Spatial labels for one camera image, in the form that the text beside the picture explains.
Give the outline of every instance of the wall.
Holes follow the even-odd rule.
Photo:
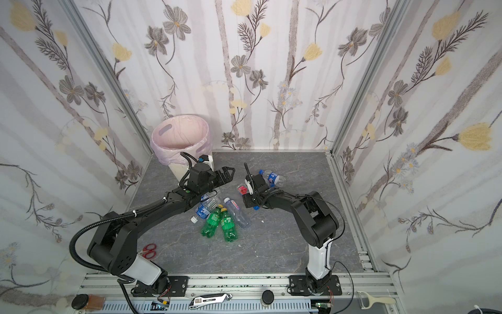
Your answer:
[[[207,119],[216,149],[328,149],[394,1],[75,0],[149,133]]]
[[[413,1],[336,152],[407,313],[500,309],[502,4]]]
[[[63,313],[88,271],[69,240],[127,208],[150,154],[56,2],[0,8],[0,311]]]

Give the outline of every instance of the water bottle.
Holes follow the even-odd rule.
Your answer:
[[[242,194],[242,195],[247,194],[247,187],[246,187],[245,185],[243,185],[243,184],[239,185],[239,186],[237,187],[237,190],[238,190],[238,191],[240,192],[240,194]],[[256,206],[253,206],[253,209],[257,211],[257,210],[259,210],[259,209],[260,209],[260,207],[259,207],[258,205],[256,205]]]
[[[251,226],[251,220],[245,212],[240,210],[239,205],[237,205],[233,199],[227,197],[223,201],[225,202],[228,212],[232,215],[233,221],[236,222],[239,227],[245,229]]]
[[[213,196],[209,197],[207,194],[204,194],[200,200],[202,201],[199,206],[197,207],[197,210],[195,211],[195,215],[190,218],[191,222],[196,223],[199,221],[197,216],[201,217],[202,219],[207,219],[209,214],[213,211],[213,209],[221,203],[218,197]]]
[[[225,209],[226,211],[226,208],[223,208],[222,205],[218,205],[216,207],[216,210],[209,215],[209,218],[206,220],[206,224],[200,231],[200,234],[202,234],[203,237],[211,238],[212,236],[214,236],[216,228],[218,228],[218,224],[221,220],[222,209]]]
[[[232,216],[228,213],[226,208],[221,209],[221,228],[223,229],[223,237],[225,238],[225,241],[233,242],[238,239]]]
[[[284,185],[285,178],[284,176],[278,175],[271,170],[260,170],[259,174],[262,175],[263,179],[267,182],[269,187],[281,187]]]

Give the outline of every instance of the green plastic bottle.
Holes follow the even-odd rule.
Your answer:
[[[218,228],[218,224],[221,220],[222,208],[223,208],[222,205],[217,205],[215,207],[215,210],[207,218],[206,224],[204,225],[204,227],[202,227],[202,230],[200,231],[200,234],[202,234],[203,237],[211,238],[212,236],[214,236],[216,228]]]
[[[223,229],[223,237],[225,238],[225,241],[233,242],[238,239],[232,215],[228,213],[226,208],[221,209],[221,228]]]

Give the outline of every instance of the pink plastic bag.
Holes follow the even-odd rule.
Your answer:
[[[182,115],[162,121],[152,132],[150,146],[163,165],[188,165],[180,152],[198,158],[211,155],[212,137],[207,122],[198,116]]]

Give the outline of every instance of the gray marble surface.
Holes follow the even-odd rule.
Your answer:
[[[252,225],[237,228],[239,240],[228,243],[223,239],[221,227],[213,238],[200,235],[203,220],[190,221],[195,210],[174,216],[147,231],[138,240],[138,249],[148,243],[157,244],[157,257],[153,260],[170,273],[295,273],[305,272],[308,263],[308,245],[302,238],[291,213],[281,209],[255,211],[244,208],[237,187],[245,177],[244,162],[252,174],[270,169],[286,177],[283,189],[290,193],[318,191],[321,196],[342,207],[336,193],[333,177],[324,153],[214,153],[216,168],[230,166],[236,169],[234,180],[219,188],[218,196],[234,199],[249,215]],[[168,166],[154,156],[144,174],[131,209],[160,199],[166,190],[177,185]],[[342,230],[342,220],[337,235]],[[331,263],[339,260],[351,272],[362,271],[357,250],[348,226],[343,236],[332,244]],[[338,263],[334,271],[345,271]]]

